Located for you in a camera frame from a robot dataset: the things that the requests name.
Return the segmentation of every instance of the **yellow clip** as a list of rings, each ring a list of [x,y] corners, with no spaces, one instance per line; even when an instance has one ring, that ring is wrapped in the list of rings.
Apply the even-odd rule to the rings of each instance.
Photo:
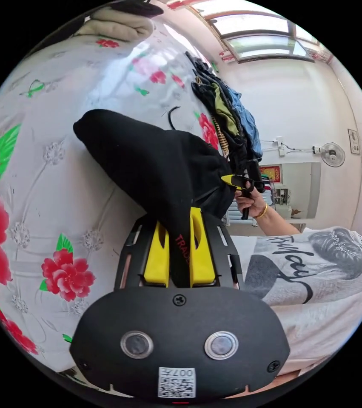
[[[200,208],[191,208],[191,251],[189,258],[191,287],[209,285],[215,280],[215,269]]]
[[[224,181],[226,184],[229,184],[230,186],[236,187],[236,190],[243,190],[241,186],[236,185],[236,176],[234,174],[229,174],[227,176],[222,176],[221,177],[222,181]]]
[[[169,284],[169,236],[168,231],[157,222],[152,238],[144,279],[148,283],[165,285]]]

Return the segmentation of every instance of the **white t-shirt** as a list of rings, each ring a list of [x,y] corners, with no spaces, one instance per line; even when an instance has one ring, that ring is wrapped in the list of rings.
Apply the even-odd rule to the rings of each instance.
[[[279,374],[336,352],[362,320],[362,236],[333,227],[283,237],[240,237],[244,288],[275,311],[290,356]]]

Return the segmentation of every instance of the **olive green garment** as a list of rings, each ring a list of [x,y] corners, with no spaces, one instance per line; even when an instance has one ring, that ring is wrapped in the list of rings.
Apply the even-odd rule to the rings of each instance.
[[[212,84],[212,87],[215,90],[215,109],[216,109],[216,113],[221,116],[222,118],[225,118],[225,122],[226,122],[226,127],[230,133],[231,136],[238,136],[239,135],[239,131],[237,129],[236,126],[236,122],[235,119],[233,117],[233,115],[230,113],[230,111],[228,110],[228,108],[226,107],[222,96],[220,94],[220,89],[219,89],[219,85],[216,83]]]

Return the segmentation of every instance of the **qr code sticker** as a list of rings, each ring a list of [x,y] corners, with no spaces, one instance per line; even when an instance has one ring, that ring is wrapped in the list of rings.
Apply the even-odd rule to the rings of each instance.
[[[194,368],[160,367],[158,375],[158,397],[195,398],[196,376]]]

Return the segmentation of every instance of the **wall fan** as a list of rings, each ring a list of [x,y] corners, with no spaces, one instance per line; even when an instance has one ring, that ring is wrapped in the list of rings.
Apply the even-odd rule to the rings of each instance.
[[[345,152],[337,143],[326,143],[324,146],[313,146],[313,153],[319,154],[324,163],[331,167],[340,167],[345,162]]]

